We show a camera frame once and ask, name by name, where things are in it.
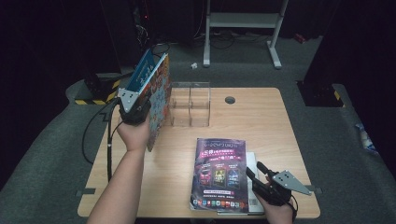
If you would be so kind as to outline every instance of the white metal stand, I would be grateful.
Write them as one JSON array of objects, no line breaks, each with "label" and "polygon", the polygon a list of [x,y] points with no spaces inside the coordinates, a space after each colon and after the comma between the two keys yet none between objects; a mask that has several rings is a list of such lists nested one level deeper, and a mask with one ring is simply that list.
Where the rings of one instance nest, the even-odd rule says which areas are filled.
[{"label": "white metal stand", "polygon": [[277,56],[275,44],[279,30],[285,16],[289,0],[283,0],[279,13],[211,13],[210,0],[207,0],[204,67],[210,66],[210,27],[247,27],[247,28],[273,28],[272,40],[267,41],[274,67],[282,67]]}]

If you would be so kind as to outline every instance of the human arm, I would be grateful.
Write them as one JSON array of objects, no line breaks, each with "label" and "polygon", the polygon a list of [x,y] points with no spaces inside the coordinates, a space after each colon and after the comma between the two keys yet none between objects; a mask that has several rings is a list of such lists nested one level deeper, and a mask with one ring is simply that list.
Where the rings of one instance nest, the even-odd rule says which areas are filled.
[{"label": "human arm", "polygon": [[149,116],[137,127],[122,123],[117,131],[127,151],[87,223],[134,223],[136,219],[149,140]]},{"label": "human arm", "polygon": [[283,204],[282,206],[271,205],[267,201],[265,201],[260,195],[257,193],[256,197],[259,199],[260,203],[264,207],[264,212],[267,217],[267,220],[271,224],[291,224],[293,212],[291,208],[287,204]]}]

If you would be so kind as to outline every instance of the transparent plastic container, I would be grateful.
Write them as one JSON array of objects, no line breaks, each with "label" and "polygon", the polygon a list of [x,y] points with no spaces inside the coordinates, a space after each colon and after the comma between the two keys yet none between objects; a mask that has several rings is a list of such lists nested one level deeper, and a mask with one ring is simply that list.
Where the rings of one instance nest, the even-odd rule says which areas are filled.
[{"label": "transparent plastic container", "polygon": [[209,126],[210,83],[173,82],[169,112],[172,126]]}]

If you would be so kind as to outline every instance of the colorful magazine cover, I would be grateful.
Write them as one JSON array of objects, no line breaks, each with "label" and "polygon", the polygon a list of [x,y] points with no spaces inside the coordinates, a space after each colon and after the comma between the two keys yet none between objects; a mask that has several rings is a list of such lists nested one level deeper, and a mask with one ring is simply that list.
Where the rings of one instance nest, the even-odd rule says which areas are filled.
[{"label": "colorful magazine cover", "polygon": [[244,140],[198,138],[191,209],[248,213],[246,169]]},{"label": "colorful magazine cover", "polygon": [[131,80],[127,86],[128,91],[138,92],[137,101],[143,101],[148,91],[151,91],[149,98],[151,102],[150,115],[150,138],[148,140],[148,151],[154,148],[160,129],[166,117],[167,107],[171,94],[171,82],[169,78],[169,57],[164,54],[155,63],[151,50],[147,50],[138,66],[136,67]]}]

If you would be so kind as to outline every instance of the wooden table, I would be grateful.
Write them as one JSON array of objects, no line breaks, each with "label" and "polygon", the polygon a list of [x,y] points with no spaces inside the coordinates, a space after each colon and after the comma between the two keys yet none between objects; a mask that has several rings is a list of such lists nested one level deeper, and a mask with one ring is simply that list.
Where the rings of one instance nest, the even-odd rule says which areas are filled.
[{"label": "wooden table", "polygon": [[[235,103],[225,102],[227,96]],[[117,123],[118,116],[113,117]],[[263,218],[255,216],[218,216],[209,211],[191,211],[190,195],[194,153],[198,137],[235,138],[247,141],[247,150],[256,154],[273,171],[286,169],[304,185],[311,185],[298,148],[288,113],[275,88],[212,88],[209,127],[162,126],[152,152],[145,157],[142,194],[138,217],[184,218]],[[113,171],[125,153],[117,134],[113,138]],[[94,194],[83,194],[78,214],[87,217],[107,184],[106,131],[98,150],[86,188]],[[315,194],[293,192],[298,204],[297,218],[320,215]]]}]

